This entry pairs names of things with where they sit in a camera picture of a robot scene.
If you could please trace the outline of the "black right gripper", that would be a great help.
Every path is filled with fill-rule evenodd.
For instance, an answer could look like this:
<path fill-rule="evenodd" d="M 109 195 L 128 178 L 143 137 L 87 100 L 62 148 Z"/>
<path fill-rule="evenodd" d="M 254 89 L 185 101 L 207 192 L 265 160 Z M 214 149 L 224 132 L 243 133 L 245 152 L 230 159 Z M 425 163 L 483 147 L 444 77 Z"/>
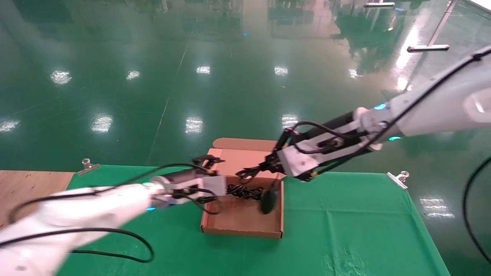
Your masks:
<path fill-rule="evenodd" d="M 268 171 L 270 173 L 285 174 L 282 166 L 282 162 L 279 159 L 277 150 L 272 150 L 272 152 L 265 156 L 265 161 L 263 161 L 263 171 Z"/>

